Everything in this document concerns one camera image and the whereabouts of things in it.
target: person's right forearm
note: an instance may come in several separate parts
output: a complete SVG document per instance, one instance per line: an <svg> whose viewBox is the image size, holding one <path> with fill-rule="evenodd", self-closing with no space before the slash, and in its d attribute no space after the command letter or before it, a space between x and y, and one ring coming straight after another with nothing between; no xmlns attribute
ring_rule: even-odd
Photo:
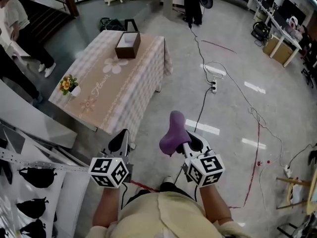
<svg viewBox="0 0 317 238"><path fill-rule="evenodd" d="M219 225L232 221L231 212L224 202L214 185L200 188L200 194L203 200L206 218L214 223L218 221Z"/></svg>

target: stair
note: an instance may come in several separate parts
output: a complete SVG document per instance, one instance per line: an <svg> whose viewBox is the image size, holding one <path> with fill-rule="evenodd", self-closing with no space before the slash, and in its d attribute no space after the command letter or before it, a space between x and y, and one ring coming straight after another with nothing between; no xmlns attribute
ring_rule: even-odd
<svg viewBox="0 0 317 238"><path fill-rule="evenodd" d="M54 33L67 22L74 19L73 16L43 5L32 0L19 0L28 15L32 33L39 43L46 42Z"/></svg>

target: tissue box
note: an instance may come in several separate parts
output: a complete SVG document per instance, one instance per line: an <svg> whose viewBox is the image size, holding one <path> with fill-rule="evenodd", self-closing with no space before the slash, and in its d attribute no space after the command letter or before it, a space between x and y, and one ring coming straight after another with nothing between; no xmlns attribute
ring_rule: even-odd
<svg viewBox="0 0 317 238"><path fill-rule="evenodd" d="M140 42L140 32L124 32L115 47L117 57L119 59L135 58Z"/></svg>

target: yellow flower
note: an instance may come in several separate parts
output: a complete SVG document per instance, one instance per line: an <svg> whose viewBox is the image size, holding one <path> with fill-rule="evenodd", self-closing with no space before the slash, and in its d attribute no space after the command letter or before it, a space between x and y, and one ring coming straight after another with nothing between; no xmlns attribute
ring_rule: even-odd
<svg viewBox="0 0 317 238"><path fill-rule="evenodd" d="M70 81L69 80L63 81L62 85L63 85L65 90L68 90L69 89L69 85L70 85Z"/></svg>

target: yellow shirt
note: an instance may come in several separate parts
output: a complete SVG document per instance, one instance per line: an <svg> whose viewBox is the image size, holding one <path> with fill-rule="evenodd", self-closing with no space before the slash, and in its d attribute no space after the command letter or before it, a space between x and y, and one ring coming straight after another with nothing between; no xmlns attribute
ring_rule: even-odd
<svg viewBox="0 0 317 238"><path fill-rule="evenodd" d="M117 223L109 229L92 227L87 238L165 237L162 235L165 230L178 238L222 238L222 235L251 238L235 222L213 225L200 205L175 192L149 193L136 198L123 208Z"/></svg>

